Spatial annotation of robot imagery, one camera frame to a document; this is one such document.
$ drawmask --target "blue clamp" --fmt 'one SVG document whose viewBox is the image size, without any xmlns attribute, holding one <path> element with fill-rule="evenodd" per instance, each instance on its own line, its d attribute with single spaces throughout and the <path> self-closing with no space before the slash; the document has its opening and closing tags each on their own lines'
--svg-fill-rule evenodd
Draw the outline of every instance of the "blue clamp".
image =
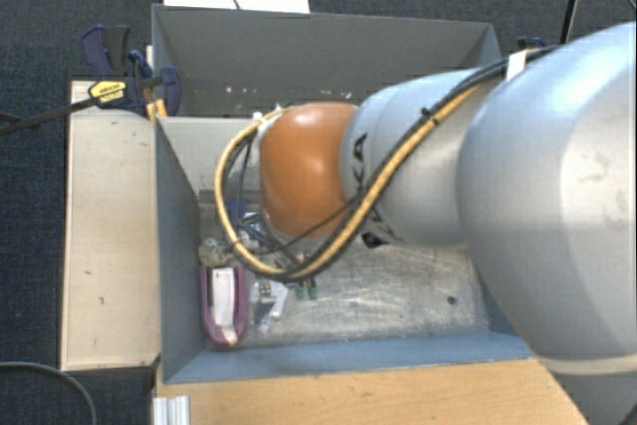
<svg viewBox="0 0 637 425">
<path fill-rule="evenodd" d="M 98 106 L 146 116 L 146 105 L 162 99 L 168 115 L 176 115 L 181 102 L 177 70 L 172 66 L 162 68 L 159 77 L 153 78 L 152 67 L 139 50 L 126 52 L 129 34 L 128 27 L 108 29 L 104 25 L 96 25 L 82 35 L 82 53 L 85 61 L 94 69 L 96 79 L 116 79 L 126 83 L 124 101 L 98 103 Z M 132 64 L 132 76 L 128 75 L 126 60 Z"/>
</svg>

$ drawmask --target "small object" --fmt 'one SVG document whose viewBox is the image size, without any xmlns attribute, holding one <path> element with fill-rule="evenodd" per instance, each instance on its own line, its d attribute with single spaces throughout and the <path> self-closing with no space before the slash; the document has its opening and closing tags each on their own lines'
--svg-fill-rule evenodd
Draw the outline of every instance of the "small object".
<svg viewBox="0 0 637 425">
<path fill-rule="evenodd" d="M 202 266 L 199 286 L 201 318 L 208 338 L 218 347 L 236 345 L 248 327 L 246 270 L 243 266 L 214 270 Z"/>
<path fill-rule="evenodd" d="M 303 282 L 298 282 L 295 285 L 295 294 L 297 295 L 297 300 L 302 300 L 306 296 L 306 286 Z"/>
<path fill-rule="evenodd" d="M 232 259 L 230 246 L 225 241 L 206 238 L 199 246 L 199 262 L 207 268 L 227 266 Z"/>
<path fill-rule="evenodd" d="M 365 232 L 365 233 L 361 234 L 360 238 L 362 239 L 362 242 L 365 244 L 365 246 L 367 248 L 371 248 L 371 249 L 378 248 L 379 246 L 387 244 L 386 241 L 383 241 L 382 239 L 380 239 L 375 234 L 372 234 L 371 232 Z"/>
<path fill-rule="evenodd" d="M 529 38 L 523 36 L 518 38 L 518 50 L 533 50 L 537 48 L 546 48 L 546 43 L 539 37 Z"/>
<path fill-rule="evenodd" d="M 308 297 L 314 301 L 319 298 L 319 289 L 317 288 L 317 282 L 314 278 L 310 278 L 308 281 Z"/>
<path fill-rule="evenodd" d="M 253 288 L 251 302 L 254 306 L 254 323 L 262 329 L 283 317 L 288 298 L 288 286 L 270 280 L 259 280 Z"/>
</svg>

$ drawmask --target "purple object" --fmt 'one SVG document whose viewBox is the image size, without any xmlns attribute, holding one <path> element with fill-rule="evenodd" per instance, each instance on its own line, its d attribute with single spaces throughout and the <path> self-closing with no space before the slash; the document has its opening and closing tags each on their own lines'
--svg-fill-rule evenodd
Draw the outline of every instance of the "purple object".
<svg viewBox="0 0 637 425">
<path fill-rule="evenodd" d="M 210 313 L 210 300 L 208 298 L 208 268 L 201 266 L 199 268 L 199 286 L 201 288 L 201 320 L 204 330 L 216 346 L 230 347 L 230 342 L 226 339 L 221 326 L 215 323 Z M 234 327 L 237 338 L 246 332 L 248 327 L 248 297 L 246 291 L 246 270 L 243 266 L 237 266 L 234 269 L 235 276 L 235 309 L 234 309 Z"/>
</svg>

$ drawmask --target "yellow cable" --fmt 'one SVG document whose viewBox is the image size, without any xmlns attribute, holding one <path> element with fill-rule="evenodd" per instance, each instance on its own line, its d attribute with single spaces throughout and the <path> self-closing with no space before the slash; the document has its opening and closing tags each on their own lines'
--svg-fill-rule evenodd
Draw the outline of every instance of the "yellow cable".
<svg viewBox="0 0 637 425">
<path fill-rule="evenodd" d="M 405 142 L 398 148 L 396 153 L 383 166 L 382 170 L 380 171 L 374 182 L 371 183 L 360 204 L 358 205 L 352 216 L 349 218 L 347 223 L 343 226 L 341 231 L 338 233 L 338 235 L 333 239 L 329 246 L 327 246 L 327 248 L 305 268 L 298 270 L 296 273 L 289 274 L 291 280 L 298 280 L 308 276 L 313 271 L 327 264 L 329 260 L 338 253 L 340 248 L 342 248 L 342 246 L 347 242 L 350 236 L 356 231 L 358 226 L 365 219 L 365 216 L 372 208 L 374 202 L 382 192 L 383 188 L 387 185 L 387 183 L 391 179 L 391 176 L 396 172 L 402 162 L 409 156 L 409 154 L 411 154 L 416 146 L 420 142 L 422 142 L 422 140 L 424 140 L 431 131 L 433 131 L 438 123 L 442 122 L 447 116 L 449 116 L 449 114 L 453 112 L 458 106 L 460 106 L 478 87 L 479 85 L 475 85 L 472 88 L 467 89 L 463 93 L 457 95 L 451 101 L 442 106 L 435 115 L 424 122 L 414 132 L 414 134 L 412 134 L 407 140 L 405 140 Z M 271 276 L 282 275 L 286 272 L 286 270 L 275 268 L 265 264 L 263 261 L 250 253 L 248 249 L 241 243 L 239 237 L 237 236 L 237 233 L 230 223 L 230 219 L 228 218 L 221 185 L 223 181 L 225 166 L 228 162 L 228 159 L 230 158 L 230 154 L 232 153 L 232 151 L 246 137 L 248 137 L 256 129 L 258 129 L 264 122 L 283 114 L 287 110 L 288 108 L 282 110 L 274 110 L 245 128 L 237 136 L 235 136 L 230 141 L 229 145 L 226 147 L 226 150 L 222 154 L 215 172 L 215 200 L 217 204 L 217 210 L 219 212 L 219 219 L 224 230 L 226 231 L 226 234 L 228 235 L 228 239 L 232 243 L 235 250 L 237 250 L 237 252 L 239 252 L 241 256 L 244 257 L 251 265 L 257 268 L 264 275 Z"/>
</svg>

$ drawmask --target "gray bin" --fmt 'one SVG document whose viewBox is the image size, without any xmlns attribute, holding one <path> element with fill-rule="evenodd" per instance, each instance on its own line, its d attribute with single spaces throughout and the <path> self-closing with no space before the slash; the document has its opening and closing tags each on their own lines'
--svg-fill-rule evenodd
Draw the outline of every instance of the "gray bin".
<svg viewBox="0 0 637 425">
<path fill-rule="evenodd" d="M 152 27 L 154 66 L 176 66 L 183 87 L 182 118 L 163 119 L 154 146 L 166 383 L 530 356 L 484 289 L 479 295 L 486 326 L 462 332 L 216 351 L 208 348 L 200 323 L 199 193 L 214 166 L 202 158 L 216 162 L 256 110 L 290 101 L 360 103 L 415 77 L 489 64 L 500 58 L 491 25 L 157 5 Z"/>
</svg>

